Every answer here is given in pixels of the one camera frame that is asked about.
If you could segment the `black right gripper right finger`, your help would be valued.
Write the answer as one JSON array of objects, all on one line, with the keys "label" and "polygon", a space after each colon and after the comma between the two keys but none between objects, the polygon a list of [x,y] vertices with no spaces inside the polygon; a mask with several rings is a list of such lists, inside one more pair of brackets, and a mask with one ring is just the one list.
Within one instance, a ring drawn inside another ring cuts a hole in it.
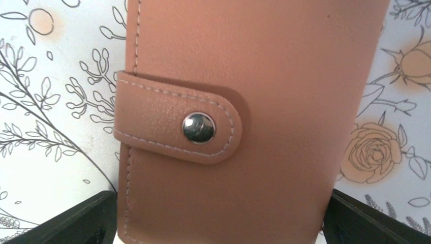
[{"label": "black right gripper right finger", "polygon": [[327,243],[430,243],[430,236],[334,189],[323,220]]}]

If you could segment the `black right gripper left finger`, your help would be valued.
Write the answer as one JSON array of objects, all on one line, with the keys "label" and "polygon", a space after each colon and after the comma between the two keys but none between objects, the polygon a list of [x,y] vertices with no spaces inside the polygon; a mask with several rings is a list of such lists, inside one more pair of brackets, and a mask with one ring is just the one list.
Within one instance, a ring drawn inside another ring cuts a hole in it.
[{"label": "black right gripper left finger", "polygon": [[117,232],[117,194],[101,191],[6,243],[112,244]]}]

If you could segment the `pink leather card holder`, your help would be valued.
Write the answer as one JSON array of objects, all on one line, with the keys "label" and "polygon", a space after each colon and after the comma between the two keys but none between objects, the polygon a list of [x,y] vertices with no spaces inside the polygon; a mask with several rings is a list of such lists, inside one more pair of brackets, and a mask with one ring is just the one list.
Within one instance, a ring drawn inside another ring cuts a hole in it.
[{"label": "pink leather card holder", "polygon": [[388,1],[129,1],[124,243],[314,243]]}]

